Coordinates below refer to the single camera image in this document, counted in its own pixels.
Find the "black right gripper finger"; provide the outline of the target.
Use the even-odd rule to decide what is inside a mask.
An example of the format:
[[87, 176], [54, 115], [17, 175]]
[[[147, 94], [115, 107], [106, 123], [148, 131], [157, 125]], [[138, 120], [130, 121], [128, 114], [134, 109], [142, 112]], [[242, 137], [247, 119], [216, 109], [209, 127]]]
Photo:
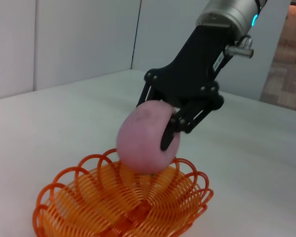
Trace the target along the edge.
[[145, 82], [145, 85], [140, 95], [137, 106], [150, 100], [160, 101], [160, 93], [156, 91], [148, 82]]
[[169, 148], [175, 134], [191, 131], [211, 112], [221, 108], [221, 101], [192, 101], [171, 115], [161, 138], [160, 148]]

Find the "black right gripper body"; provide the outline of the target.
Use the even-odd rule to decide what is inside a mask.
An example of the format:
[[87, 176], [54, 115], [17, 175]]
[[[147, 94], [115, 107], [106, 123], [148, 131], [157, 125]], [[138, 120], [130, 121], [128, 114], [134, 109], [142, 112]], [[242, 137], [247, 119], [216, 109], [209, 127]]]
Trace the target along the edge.
[[221, 101], [215, 79], [231, 59], [226, 46], [234, 45], [231, 27], [197, 26], [175, 59], [167, 66], [150, 69], [144, 76], [160, 100], [182, 108], [192, 101]]

